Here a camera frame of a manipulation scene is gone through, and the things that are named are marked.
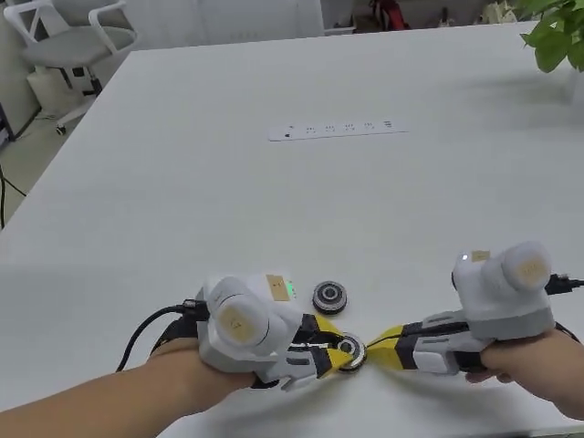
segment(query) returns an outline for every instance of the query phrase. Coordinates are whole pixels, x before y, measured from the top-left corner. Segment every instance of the power strip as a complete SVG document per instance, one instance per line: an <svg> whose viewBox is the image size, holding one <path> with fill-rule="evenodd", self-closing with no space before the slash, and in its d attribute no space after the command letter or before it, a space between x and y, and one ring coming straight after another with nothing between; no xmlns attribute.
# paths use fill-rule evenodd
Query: power strip
<svg viewBox="0 0 584 438"><path fill-rule="evenodd" d="M403 126L396 124L394 120L387 119L382 121L287 125L272 128L267 138L270 141L292 141L353 135L393 134L396 132L407 132L407 130Z"/></svg>

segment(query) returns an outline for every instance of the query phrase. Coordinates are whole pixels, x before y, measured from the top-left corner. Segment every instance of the metal ring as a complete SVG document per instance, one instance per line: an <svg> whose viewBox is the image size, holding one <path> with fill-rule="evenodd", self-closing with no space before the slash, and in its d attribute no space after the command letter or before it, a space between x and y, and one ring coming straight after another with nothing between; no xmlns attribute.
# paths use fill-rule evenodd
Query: metal ring
<svg viewBox="0 0 584 438"><path fill-rule="evenodd" d="M323 281L314 288L314 307L325 315L337 315L347 306L347 290L335 281Z"/></svg>
<svg viewBox="0 0 584 438"><path fill-rule="evenodd" d="M367 359L367 347L361 341L361 339L357 338L351 333L345 332L343 333L343 336L344 338L337 345L337 349L340 349L341 351L344 351L353 356L353 360L347 365L340 367L339 371L355 372L363 366L363 363L365 363L365 360Z"/></svg>

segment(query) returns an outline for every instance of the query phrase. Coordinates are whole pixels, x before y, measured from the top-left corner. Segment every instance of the chair leg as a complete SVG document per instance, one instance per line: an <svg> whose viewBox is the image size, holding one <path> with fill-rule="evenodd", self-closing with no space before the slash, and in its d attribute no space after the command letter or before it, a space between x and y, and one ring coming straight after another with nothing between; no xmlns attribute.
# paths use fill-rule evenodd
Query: chair leg
<svg viewBox="0 0 584 438"><path fill-rule="evenodd" d="M59 119L57 121L57 134L65 135L67 133L65 124L69 123L72 120L78 119L79 117L84 116L85 113L89 111L89 108L91 108L91 105L93 105L94 101L95 99L89 99L83 105L76 107L71 112L67 113L65 116Z"/></svg>
<svg viewBox="0 0 584 438"><path fill-rule="evenodd" d="M101 86L101 82L99 81L99 78L97 76L95 76L95 73L93 72L93 70L91 68L88 68L88 73L89 73L89 79L91 79L91 87L93 88L95 96L99 96L99 94L101 94L101 91L103 91L103 87Z"/></svg>

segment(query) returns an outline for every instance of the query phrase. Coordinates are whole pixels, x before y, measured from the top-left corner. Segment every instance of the table surface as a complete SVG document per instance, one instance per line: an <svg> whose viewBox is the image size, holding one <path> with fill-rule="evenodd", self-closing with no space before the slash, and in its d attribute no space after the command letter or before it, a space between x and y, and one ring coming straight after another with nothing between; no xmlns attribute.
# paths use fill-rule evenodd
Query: table surface
<svg viewBox="0 0 584 438"><path fill-rule="evenodd" d="M132 54L0 238L0 410L115 369L136 326L217 272L334 279L365 340L460 307L459 251L543 242L584 276L582 111L537 71L530 24ZM290 122L394 117L409 133L269 142ZM584 334L584 294L555 297ZM132 355L147 356L168 320ZM243 391L164 438L573 430L516 385L366 366Z"/></svg>

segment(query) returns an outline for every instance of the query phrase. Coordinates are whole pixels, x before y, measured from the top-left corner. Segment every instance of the hand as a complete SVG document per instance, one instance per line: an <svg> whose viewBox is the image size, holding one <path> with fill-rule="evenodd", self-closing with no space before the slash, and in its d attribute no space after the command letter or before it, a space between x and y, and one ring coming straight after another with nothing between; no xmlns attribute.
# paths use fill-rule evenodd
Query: hand
<svg viewBox="0 0 584 438"><path fill-rule="evenodd" d="M584 346L568 335L552 330L534 339L497 342L481 359L489 371L467 374L471 383L492 377L514 381L568 417L584 419Z"/></svg>
<svg viewBox="0 0 584 438"><path fill-rule="evenodd" d="M204 364L196 339L176 339L162 345L144 367L156 374L154 379L165 379L174 385L182 416L206 411L254 382L251 373L227 374Z"/></svg>

